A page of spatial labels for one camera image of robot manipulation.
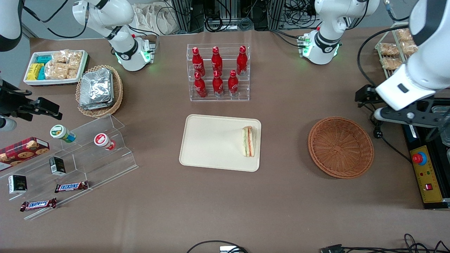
yellow control panel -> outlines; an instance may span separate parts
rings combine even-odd
[[[410,153],[423,202],[442,202],[441,189],[439,189],[437,184],[436,174],[431,164],[427,147],[422,146],[411,150]]]

white tray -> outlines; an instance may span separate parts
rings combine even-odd
[[[242,128],[256,130],[255,157],[243,154]],[[255,172],[259,168],[261,122],[251,118],[191,114],[186,118],[180,163],[185,166]]]
[[[27,74],[30,71],[31,64],[36,63],[36,58],[38,56],[51,55],[52,53],[58,52],[58,51],[47,51],[47,52],[36,52],[31,55],[27,71],[25,72],[25,76],[23,77],[23,82],[28,84],[29,86],[53,86],[53,85],[76,84],[84,72],[88,54],[84,50],[72,50],[72,51],[83,53],[83,55],[81,56],[80,66],[78,67],[78,73],[76,74],[75,78],[60,79],[60,80],[27,80]]]

white jar with red label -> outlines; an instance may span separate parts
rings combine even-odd
[[[101,133],[97,134],[94,138],[95,145],[102,147],[106,150],[113,150],[116,147],[116,142],[110,140],[108,135]]]

snickers bar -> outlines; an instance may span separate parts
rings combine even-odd
[[[22,206],[20,207],[20,211],[30,211],[34,209],[39,208],[55,208],[56,207],[56,198],[51,200],[45,200],[45,201],[38,201],[38,202],[23,202]]]
[[[58,193],[60,191],[84,190],[88,188],[89,188],[88,181],[82,181],[72,184],[56,185],[55,193]]]

acrylic bottle rack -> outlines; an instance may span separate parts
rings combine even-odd
[[[247,61],[247,74],[245,76],[238,76],[238,95],[236,97],[231,97],[228,93],[228,78],[230,76],[230,70],[236,69],[236,60],[239,55],[239,47],[245,46],[247,48],[246,54],[248,57]],[[217,46],[219,48],[219,53],[223,60],[223,88],[224,95],[220,98],[214,96],[214,90],[212,88],[212,48]],[[192,64],[192,48],[197,47],[200,55],[203,58],[203,63],[206,70],[206,75],[203,77],[205,81],[206,90],[208,91],[208,96],[206,98],[201,98],[194,86],[194,66]],[[216,101],[249,101],[250,100],[250,44],[249,43],[229,43],[229,44],[188,44],[187,52],[187,67],[188,67],[188,83],[189,83],[189,97],[191,101],[195,102],[216,102]]]
[[[84,194],[136,169],[133,153],[123,141],[120,129],[124,125],[112,115],[93,120],[83,126],[73,129],[76,139],[66,143],[58,139],[51,139],[48,143],[50,151],[28,160],[20,165],[6,169],[0,174],[0,184],[8,185],[8,177],[13,174],[27,177],[27,191],[24,194],[10,194],[10,202],[17,206],[24,201],[35,202],[57,199],[56,209]],[[94,137],[105,133],[116,142],[116,147],[105,150],[94,144]],[[66,175],[51,174],[49,159],[51,157],[63,159]],[[57,184],[89,181],[86,190],[75,190],[55,193]],[[7,187],[1,192],[8,194]],[[52,208],[31,210],[24,213],[25,220],[35,219],[52,211]]]

